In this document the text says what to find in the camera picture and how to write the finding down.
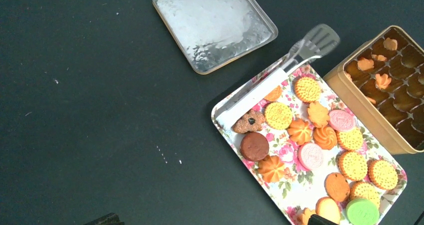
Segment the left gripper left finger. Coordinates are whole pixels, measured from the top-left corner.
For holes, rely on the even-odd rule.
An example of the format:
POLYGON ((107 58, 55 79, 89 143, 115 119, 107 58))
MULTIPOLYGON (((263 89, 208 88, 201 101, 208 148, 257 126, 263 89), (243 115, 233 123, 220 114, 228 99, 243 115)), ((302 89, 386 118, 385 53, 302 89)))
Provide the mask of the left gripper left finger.
POLYGON ((120 221, 117 213, 111 212, 95 220, 92 220, 84 225, 124 225, 123 221, 120 221))

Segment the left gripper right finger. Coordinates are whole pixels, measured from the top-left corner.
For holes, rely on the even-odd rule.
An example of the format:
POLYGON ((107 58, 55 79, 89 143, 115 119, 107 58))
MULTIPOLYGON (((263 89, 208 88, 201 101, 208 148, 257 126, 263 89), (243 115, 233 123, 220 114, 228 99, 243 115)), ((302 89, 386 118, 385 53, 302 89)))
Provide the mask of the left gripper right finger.
POLYGON ((313 214, 310 216, 307 225, 338 225, 324 217, 321 217, 317 214, 313 214))

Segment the white handled metal tongs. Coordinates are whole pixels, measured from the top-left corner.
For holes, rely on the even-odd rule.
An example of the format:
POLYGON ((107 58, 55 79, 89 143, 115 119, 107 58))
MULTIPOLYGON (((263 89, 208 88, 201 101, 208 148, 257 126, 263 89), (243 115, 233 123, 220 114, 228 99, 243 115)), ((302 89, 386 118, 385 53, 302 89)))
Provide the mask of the white handled metal tongs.
POLYGON ((339 35, 330 26, 324 23, 316 25, 290 48, 288 57, 277 65, 267 77, 253 86, 229 109, 223 111, 216 118, 217 122, 224 128, 231 127, 265 95, 286 80, 288 75, 301 65, 320 59, 333 51, 340 40, 339 35))

